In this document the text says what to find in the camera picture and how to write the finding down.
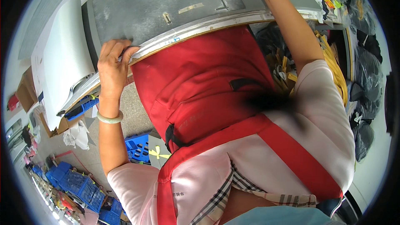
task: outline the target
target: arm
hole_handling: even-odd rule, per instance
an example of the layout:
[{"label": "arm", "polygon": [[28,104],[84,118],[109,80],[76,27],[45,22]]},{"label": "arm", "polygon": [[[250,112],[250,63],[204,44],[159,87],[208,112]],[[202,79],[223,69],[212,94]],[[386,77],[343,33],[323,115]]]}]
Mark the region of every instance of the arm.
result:
[{"label": "arm", "polygon": [[[102,85],[98,111],[104,117],[119,116],[120,98],[126,82],[129,59],[139,48],[128,48],[123,53],[121,62],[118,61],[118,57],[130,44],[129,40],[111,40],[104,43],[101,49],[97,63]],[[129,162],[121,123],[99,122],[99,151],[106,176],[114,168]]]},{"label": "arm", "polygon": [[296,64],[297,74],[303,67],[324,55],[307,22],[289,0],[265,0]]}]

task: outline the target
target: short sleeve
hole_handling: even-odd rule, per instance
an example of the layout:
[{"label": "short sleeve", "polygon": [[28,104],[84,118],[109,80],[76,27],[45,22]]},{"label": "short sleeve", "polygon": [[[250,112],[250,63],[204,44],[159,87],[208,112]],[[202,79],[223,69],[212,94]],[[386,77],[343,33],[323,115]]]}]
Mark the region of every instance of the short sleeve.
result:
[{"label": "short sleeve", "polygon": [[108,173],[107,180],[132,224],[138,218],[149,192],[153,193],[159,170],[150,165],[127,163]]},{"label": "short sleeve", "polygon": [[303,98],[298,112],[316,125],[348,158],[355,158],[353,132],[327,63],[317,60],[304,66],[294,92]]}]

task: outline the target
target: red apron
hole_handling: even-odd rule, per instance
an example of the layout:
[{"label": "red apron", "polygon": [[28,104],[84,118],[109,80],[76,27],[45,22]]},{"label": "red apron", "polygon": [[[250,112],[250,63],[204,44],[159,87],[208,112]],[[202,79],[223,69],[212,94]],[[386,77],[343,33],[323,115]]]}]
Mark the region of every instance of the red apron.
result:
[{"label": "red apron", "polygon": [[273,88],[267,63],[243,26],[189,39],[131,69],[143,106],[171,152],[255,115],[243,99]]},{"label": "red apron", "polygon": [[252,134],[258,134],[319,201],[342,195],[307,150],[265,115],[243,105],[250,94],[273,89],[267,63],[247,27],[192,38],[131,69],[143,106],[173,153],[158,175],[159,224],[176,224],[171,175],[178,165]]}]

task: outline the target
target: wrist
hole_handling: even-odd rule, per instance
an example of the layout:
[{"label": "wrist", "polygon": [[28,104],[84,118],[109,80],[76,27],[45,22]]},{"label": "wrist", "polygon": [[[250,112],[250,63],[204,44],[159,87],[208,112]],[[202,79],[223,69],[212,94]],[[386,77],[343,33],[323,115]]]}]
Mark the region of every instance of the wrist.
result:
[{"label": "wrist", "polygon": [[99,113],[105,118],[117,118],[120,115],[120,98],[99,96]]}]

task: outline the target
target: white paper roll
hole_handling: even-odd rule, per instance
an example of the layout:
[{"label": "white paper roll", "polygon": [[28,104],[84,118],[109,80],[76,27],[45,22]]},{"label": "white paper roll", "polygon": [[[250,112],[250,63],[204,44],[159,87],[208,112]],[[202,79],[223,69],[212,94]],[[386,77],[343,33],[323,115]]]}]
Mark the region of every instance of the white paper roll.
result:
[{"label": "white paper roll", "polygon": [[77,84],[95,73],[87,46],[81,0],[70,0],[58,10],[43,52],[43,97],[50,130],[60,124],[57,113]]}]

